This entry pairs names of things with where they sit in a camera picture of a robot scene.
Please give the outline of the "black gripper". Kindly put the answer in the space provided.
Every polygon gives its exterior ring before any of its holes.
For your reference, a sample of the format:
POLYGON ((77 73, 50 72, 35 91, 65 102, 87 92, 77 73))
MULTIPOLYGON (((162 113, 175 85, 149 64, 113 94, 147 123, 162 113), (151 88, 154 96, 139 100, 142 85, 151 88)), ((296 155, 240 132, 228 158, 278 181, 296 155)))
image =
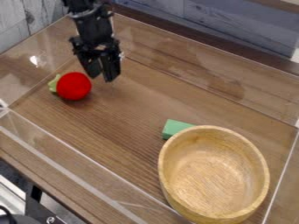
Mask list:
POLYGON ((99 59, 81 52, 79 62, 90 78, 95 79, 102 73, 106 82, 113 82, 121 75, 122 51, 119 40, 115 38, 114 25, 110 17, 73 17, 78 35, 70 38, 77 51, 91 53, 102 51, 99 59))

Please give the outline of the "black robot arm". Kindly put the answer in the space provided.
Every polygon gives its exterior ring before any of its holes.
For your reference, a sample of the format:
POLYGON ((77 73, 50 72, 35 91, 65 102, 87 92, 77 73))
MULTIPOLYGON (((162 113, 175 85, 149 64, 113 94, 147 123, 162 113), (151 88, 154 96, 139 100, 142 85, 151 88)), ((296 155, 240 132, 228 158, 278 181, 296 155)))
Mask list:
POLYGON ((113 82, 122 73, 121 41, 115 38, 110 2, 62 0, 69 7, 78 35, 70 38, 73 52, 90 78, 103 75, 113 82))

